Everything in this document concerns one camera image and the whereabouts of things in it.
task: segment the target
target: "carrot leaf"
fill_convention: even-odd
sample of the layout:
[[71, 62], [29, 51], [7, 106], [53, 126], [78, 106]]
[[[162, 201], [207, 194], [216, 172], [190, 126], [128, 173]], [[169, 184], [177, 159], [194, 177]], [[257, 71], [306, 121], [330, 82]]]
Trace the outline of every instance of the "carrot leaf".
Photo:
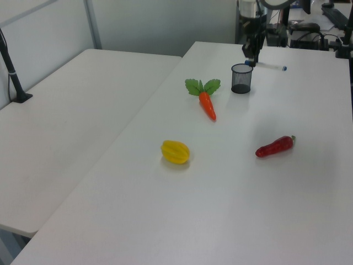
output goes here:
[[202, 84], [202, 81], [201, 81], [201, 80], [200, 80], [200, 82], [199, 82], [199, 89], [200, 89], [201, 92], [204, 91], [204, 85]]
[[220, 86], [221, 80], [212, 79], [205, 84], [204, 90], [207, 92], [207, 94], [212, 95], [217, 89], [219, 89]]
[[199, 96], [201, 93], [201, 89], [199, 86], [199, 82], [195, 79], [186, 79], [185, 80], [186, 89], [189, 91], [190, 95]]

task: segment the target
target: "black stand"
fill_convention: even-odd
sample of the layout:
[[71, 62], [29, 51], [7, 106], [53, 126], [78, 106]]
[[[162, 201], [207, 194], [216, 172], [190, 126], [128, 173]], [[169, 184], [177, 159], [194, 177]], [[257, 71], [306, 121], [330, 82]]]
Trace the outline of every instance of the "black stand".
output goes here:
[[9, 72], [9, 75], [11, 76], [11, 80], [13, 83], [13, 86], [16, 89], [16, 93], [17, 93], [17, 97], [15, 99], [13, 99], [13, 102], [17, 102], [17, 103], [23, 103], [25, 102], [27, 99], [31, 98], [32, 95], [31, 94], [26, 94], [21, 86], [20, 80], [18, 80], [15, 68], [12, 64], [5, 40], [2, 36], [2, 34], [0, 34], [0, 52], [1, 55], [4, 59], [7, 71]]
[[345, 27], [345, 35], [343, 38], [343, 43], [336, 50], [336, 58], [342, 59], [351, 59], [352, 47], [349, 45], [351, 36], [352, 36], [352, 27], [353, 27], [353, 6], [351, 7], [351, 13], [349, 14], [349, 19], [347, 26]]

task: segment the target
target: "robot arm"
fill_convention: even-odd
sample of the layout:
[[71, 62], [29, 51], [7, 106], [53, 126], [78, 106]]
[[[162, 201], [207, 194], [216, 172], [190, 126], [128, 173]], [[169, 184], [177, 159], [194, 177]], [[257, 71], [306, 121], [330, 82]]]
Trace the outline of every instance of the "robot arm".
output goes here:
[[[247, 37], [242, 49], [251, 66], [259, 61], [260, 50], [266, 38], [267, 12], [288, 7], [295, 0], [238, 0], [240, 20]], [[304, 11], [310, 14], [310, 0], [301, 0]]]

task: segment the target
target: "white table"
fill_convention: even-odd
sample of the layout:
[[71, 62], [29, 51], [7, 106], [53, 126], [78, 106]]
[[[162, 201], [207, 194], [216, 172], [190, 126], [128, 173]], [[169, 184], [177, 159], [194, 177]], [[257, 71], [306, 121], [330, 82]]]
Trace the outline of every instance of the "white table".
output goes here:
[[0, 228], [32, 237], [181, 58], [86, 50], [0, 111]]
[[[332, 52], [264, 47], [234, 94], [240, 45], [195, 43], [13, 265], [350, 264], [349, 65]], [[212, 122], [187, 78], [221, 80]], [[265, 159], [261, 145], [296, 135]], [[179, 140], [189, 163], [162, 158]]]

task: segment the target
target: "mesh pen holder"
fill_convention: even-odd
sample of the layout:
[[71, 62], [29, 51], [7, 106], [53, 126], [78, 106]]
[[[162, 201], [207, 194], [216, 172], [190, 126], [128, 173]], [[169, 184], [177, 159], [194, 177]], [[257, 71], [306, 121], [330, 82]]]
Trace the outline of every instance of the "mesh pen holder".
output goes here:
[[245, 94], [250, 91], [253, 68], [244, 63], [232, 66], [232, 91]]

